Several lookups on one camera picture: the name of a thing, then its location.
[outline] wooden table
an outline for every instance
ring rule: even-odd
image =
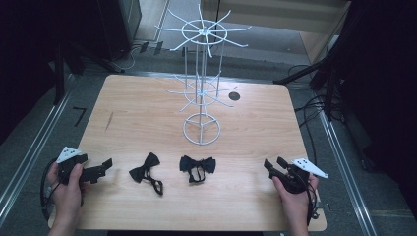
[[[96,102],[79,148],[89,155],[86,165],[113,158],[113,167],[90,185],[83,205],[81,229],[276,231],[286,228],[277,191],[264,169],[280,155],[290,160],[306,156],[293,106],[284,86],[220,82],[222,102],[208,107],[221,134],[207,146],[189,142],[185,119],[196,105],[182,112],[187,100],[168,89],[182,90],[175,79],[109,76]],[[149,181],[135,182],[129,171],[155,153],[160,165],[150,171],[163,182],[159,196]],[[189,184],[179,170],[183,155],[198,160],[213,157],[216,168],[203,184]],[[310,230],[327,226],[322,210]],[[52,225],[54,215],[49,220]]]

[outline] black dot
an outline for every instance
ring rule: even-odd
[[[229,98],[231,100],[239,100],[240,99],[240,94],[237,93],[236,91],[233,91],[229,94]]]

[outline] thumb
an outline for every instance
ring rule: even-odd
[[[284,188],[284,185],[282,184],[281,180],[278,177],[273,176],[272,177],[272,182],[273,182],[273,185],[275,186],[276,190],[280,194],[284,193],[284,191],[286,191],[285,188]]]
[[[83,174],[83,166],[81,164],[76,164],[71,171],[70,180],[68,182],[68,186],[70,188],[80,188],[79,181],[80,176]]]

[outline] bow tie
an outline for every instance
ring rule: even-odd
[[[157,156],[151,152],[148,155],[147,159],[145,160],[144,165],[141,167],[132,169],[131,171],[129,171],[129,174],[138,183],[141,183],[143,179],[149,180],[152,183],[153,188],[156,190],[156,192],[162,196],[163,195],[162,181],[154,180],[152,177],[150,177],[150,169],[158,165],[159,163],[160,162]]]
[[[199,179],[196,180],[191,172],[193,168],[197,168],[197,174],[199,176]],[[215,169],[215,159],[212,157],[202,160],[195,160],[190,158],[187,155],[184,155],[181,157],[180,160],[180,170],[181,171],[188,171],[188,174],[190,175],[190,178],[188,180],[189,183],[199,183],[203,182],[206,179],[205,172],[207,173],[213,173]]]

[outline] hand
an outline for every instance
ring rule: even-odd
[[[309,197],[307,192],[305,191],[301,194],[291,194],[286,191],[282,182],[277,177],[273,176],[272,181],[282,200],[282,206],[288,220],[291,235],[308,235],[307,211],[309,206]],[[316,190],[319,185],[319,179],[310,174],[309,182],[313,187],[313,190]]]
[[[56,206],[56,217],[48,235],[73,235],[80,221],[82,194],[79,180],[83,166],[77,164],[71,171],[68,185],[59,184],[58,163],[53,163],[47,175],[51,184],[52,198]]]

